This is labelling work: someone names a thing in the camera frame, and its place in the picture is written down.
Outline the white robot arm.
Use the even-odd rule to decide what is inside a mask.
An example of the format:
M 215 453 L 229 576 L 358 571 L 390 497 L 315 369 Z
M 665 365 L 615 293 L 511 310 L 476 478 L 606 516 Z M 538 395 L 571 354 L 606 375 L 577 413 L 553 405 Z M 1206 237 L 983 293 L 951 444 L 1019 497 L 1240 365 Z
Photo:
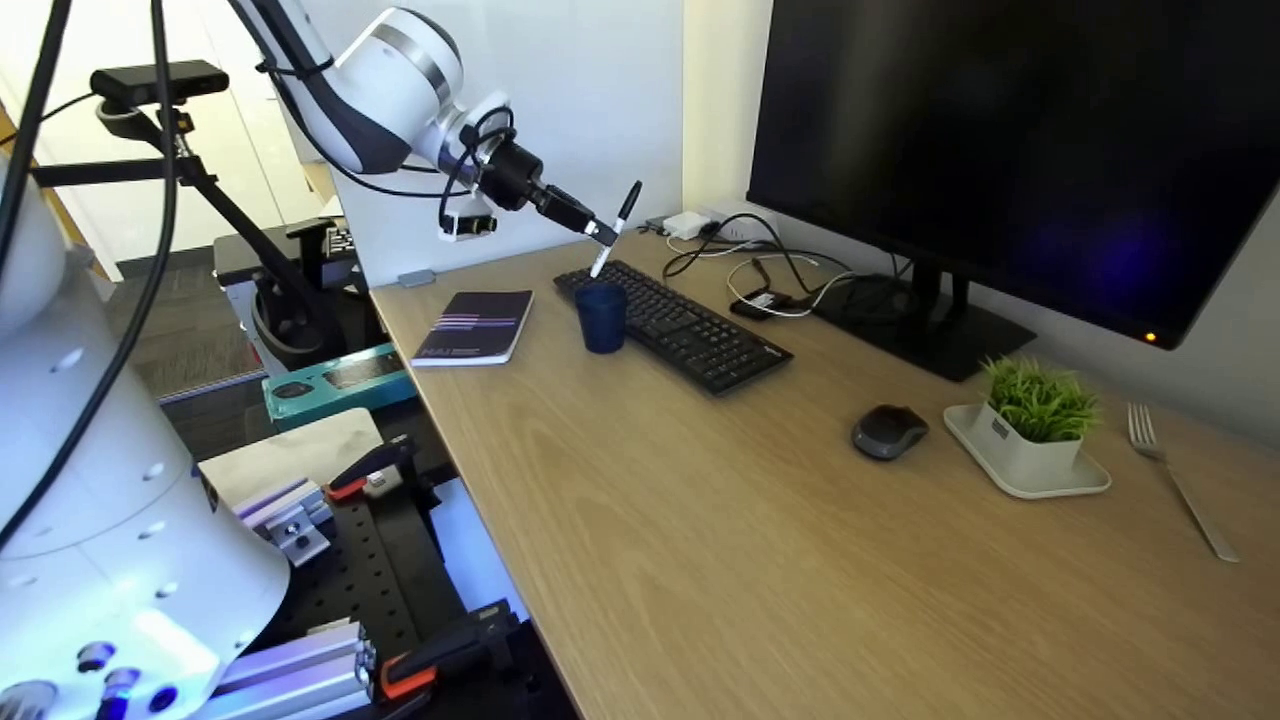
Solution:
M 425 155 L 505 209 L 612 237 L 453 104 L 460 53 L 436 19 L 391 7 L 333 56 L 296 0 L 234 5 L 333 166 L 373 177 Z M 3 155 L 0 706 L 3 720 L 194 720 L 277 620 L 292 566 L 202 478 L 131 372 L 155 294 L 103 310 L 35 177 L 25 149 Z

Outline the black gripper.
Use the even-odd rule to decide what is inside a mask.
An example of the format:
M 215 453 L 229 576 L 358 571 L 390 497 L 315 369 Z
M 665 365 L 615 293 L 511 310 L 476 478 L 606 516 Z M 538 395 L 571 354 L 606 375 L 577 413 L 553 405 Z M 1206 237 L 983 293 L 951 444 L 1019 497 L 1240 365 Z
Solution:
M 517 141 L 499 145 L 486 158 L 482 190 L 510 210 L 532 205 L 553 224 L 563 224 L 571 230 L 588 226 L 588 238 L 596 238 L 606 248 L 612 248 L 619 238 L 619 230 L 610 224 L 596 224 L 594 210 L 577 197 L 547 184 L 545 165 L 529 149 L 519 149 Z

